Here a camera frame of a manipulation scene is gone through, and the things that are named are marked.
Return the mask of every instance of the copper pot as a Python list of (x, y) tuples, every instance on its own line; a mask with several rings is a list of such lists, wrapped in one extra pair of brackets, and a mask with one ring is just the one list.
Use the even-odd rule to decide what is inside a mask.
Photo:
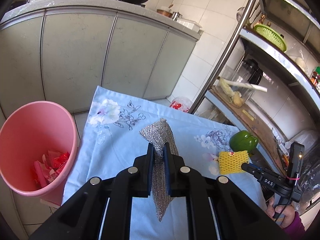
[(164, 10), (160, 10), (160, 9), (157, 9), (157, 13), (160, 13), (160, 14), (162, 14), (164, 16), (169, 17), (169, 18), (172, 16), (172, 13), (164, 11)]

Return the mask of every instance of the white plastic bag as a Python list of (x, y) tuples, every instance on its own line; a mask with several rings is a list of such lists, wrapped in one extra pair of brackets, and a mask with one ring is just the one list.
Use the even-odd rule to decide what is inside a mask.
[(286, 142), (284, 145), (287, 149), (290, 149), (291, 144), (296, 141), (302, 145), (304, 145), (305, 154), (311, 150), (312, 146), (318, 140), (319, 134), (317, 131), (313, 130), (303, 130), (298, 133), (295, 137), (293, 137), (290, 141)]
[(294, 43), (293, 47), (287, 49), (286, 54), (303, 70), (307, 76), (309, 76), (306, 60), (300, 44)]
[(187, 113), (192, 106), (192, 101), (186, 97), (176, 97), (170, 104), (171, 108)]

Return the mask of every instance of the green bell pepper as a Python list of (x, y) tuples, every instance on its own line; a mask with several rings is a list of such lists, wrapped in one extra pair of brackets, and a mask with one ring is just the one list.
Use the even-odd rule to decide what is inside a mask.
[(248, 131), (240, 131), (231, 137), (229, 145), (234, 152), (247, 150), (250, 153), (257, 146), (258, 141), (258, 138)]

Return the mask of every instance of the purple sleeve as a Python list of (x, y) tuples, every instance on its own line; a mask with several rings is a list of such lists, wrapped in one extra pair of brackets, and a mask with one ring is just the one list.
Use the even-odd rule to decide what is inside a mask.
[(305, 230), (298, 212), (295, 212), (292, 223), (284, 228), (283, 231), (290, 236), (291, 240), (302, 239)]

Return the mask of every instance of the hand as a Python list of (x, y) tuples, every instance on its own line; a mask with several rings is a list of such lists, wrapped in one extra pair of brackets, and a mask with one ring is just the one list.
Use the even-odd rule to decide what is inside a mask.
[[(282, 211), (282, 209), (284, 208), (284, 206), (277, 206), (275, 209), (273, 208), (273, 203), (275, 202), (275, 198), (272, 196), (270, 198), (269, 201), (269, 205), (267, 207), (267, 210), (265, 211), (266, 214), (272, 219), (272, 217), (274, 216), (275, 212), (279, 213)], [(290, 225), (292, 223), (292, 221), (294, 220), (294, 216), (295, 216), (295, 211), (294, 211), (294, 207), (292, 205), (288, 205), (285, 210), (282, 212), (282, 214), (284, 214), (284, 219), (280, 225), (281, 228), (286, 228), (288, 225)]]

